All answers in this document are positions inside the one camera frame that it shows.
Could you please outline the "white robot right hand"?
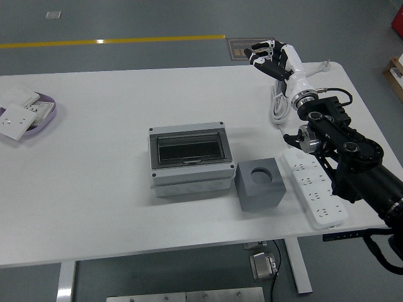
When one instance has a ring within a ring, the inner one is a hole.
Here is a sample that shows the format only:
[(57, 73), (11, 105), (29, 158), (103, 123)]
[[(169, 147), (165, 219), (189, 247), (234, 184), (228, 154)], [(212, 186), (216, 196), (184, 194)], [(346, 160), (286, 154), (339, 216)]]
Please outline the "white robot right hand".
[(285, 83), (284, 96), (291, 102), (307, 97), (318, 98), (293, 46), (277, 40), (266, 40), (244, 49), (244, 54), (255, 68)]

